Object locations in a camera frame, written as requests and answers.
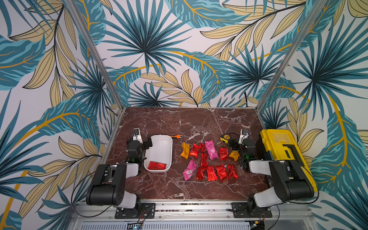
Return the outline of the white plastic storage box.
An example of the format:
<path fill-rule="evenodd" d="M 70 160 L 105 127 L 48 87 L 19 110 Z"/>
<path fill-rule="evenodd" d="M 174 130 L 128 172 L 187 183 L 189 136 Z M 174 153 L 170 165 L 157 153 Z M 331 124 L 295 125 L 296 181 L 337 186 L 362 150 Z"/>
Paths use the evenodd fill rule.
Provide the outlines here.
<path fill-rule="evenodd" d="M 168 135 L 151 136 L 152 147 L 146 150 L 144 168 L 152 173 L 165 173 L 172 165 L 173 140 Z M 154 169 L 154 164 L 160 164 L 162 169 Z"/>

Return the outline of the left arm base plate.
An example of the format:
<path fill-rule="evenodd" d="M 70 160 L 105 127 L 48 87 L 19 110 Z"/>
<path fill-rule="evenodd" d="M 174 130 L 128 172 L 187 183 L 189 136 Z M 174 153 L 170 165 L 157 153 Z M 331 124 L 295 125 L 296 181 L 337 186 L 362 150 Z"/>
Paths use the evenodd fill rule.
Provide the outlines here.
<path fill-rule="evenodd" d="M 133 209 L 117 208 L 115 219 L 153 219 L 155 203 L 139 203 Z"/>

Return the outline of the magenta tea bag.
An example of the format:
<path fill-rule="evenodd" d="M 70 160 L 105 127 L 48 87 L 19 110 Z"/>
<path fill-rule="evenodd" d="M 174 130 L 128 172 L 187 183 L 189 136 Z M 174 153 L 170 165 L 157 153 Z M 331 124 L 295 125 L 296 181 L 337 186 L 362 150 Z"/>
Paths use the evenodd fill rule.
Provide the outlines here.
<path fill-rule="evenodd" d="M 212 140 L 205 141 L 205 147 L 211 160 L 218 158 L 219 155 Z"/>
<path fill-rule="evenodd" d="M 195 171 L 197 170 L 197 164 L 194 162 L 193 159 L 190 160 L 187 168 L 183 171 L 184 180 L 189 180 Z"/>

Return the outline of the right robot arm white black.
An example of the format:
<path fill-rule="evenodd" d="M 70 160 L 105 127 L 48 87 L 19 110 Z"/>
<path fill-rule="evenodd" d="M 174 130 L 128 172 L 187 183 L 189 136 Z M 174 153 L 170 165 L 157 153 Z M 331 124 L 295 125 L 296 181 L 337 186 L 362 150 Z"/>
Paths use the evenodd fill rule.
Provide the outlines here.
<path fill-rule="evenodd" d="M 270 188 L 249 197 L 249 211 L 319 197 L 315 180 L 294 140 L 258 140 L 255 143 L 245 139 L 239 150 L 242 168 L 266 175 L 270 182 Z"/>

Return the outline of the orange tea bag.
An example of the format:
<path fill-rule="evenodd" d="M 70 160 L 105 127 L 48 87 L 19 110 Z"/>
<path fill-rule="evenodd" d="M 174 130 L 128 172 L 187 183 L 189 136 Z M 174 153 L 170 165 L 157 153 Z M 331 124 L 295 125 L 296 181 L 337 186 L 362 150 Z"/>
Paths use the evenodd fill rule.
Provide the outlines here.
<path fill-rule="evenodd" d="M 233 150 L 230 154 L 229 157 L 232 158 L 235 162 L 238 161 L 240 154 L 237 150 Z"/>
<path fill-rule="evenodd" d="M 182 143 L 182 148 L 183 148 L 183 151 L 181 153 L 181 157 L 185 158 L 185 159 L 188 159 L 189 157 L 189 154 L 190 154 L 190 145 L 183 142 Z"/>

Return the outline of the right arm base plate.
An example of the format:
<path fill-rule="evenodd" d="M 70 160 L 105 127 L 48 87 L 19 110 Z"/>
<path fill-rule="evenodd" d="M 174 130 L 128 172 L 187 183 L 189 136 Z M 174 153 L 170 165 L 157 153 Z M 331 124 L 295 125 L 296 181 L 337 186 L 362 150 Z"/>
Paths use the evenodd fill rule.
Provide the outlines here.
<path fill-rule="evenodd" d="M 260 208 L 252 202 L 233 202 L 231 210 L 234 218 L 271 218 L 270 207 Z"/>

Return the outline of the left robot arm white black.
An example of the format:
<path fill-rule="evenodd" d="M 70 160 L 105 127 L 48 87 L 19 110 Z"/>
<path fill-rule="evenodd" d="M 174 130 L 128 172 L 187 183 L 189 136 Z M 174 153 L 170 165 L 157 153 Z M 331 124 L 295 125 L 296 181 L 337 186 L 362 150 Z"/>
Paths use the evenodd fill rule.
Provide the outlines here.
<path fill-rule="evenodd" d="M 122 164 L 100 164 L 86 193 L 90 206 L 113 206 L 121 209 L 137 209 L 139 198 L 126 191 L 126 180 L 140 175 L 145 151 L 152 147 L 151 137 L 139 141 L 132 137 L 127 142 L 127 159 Z"/>

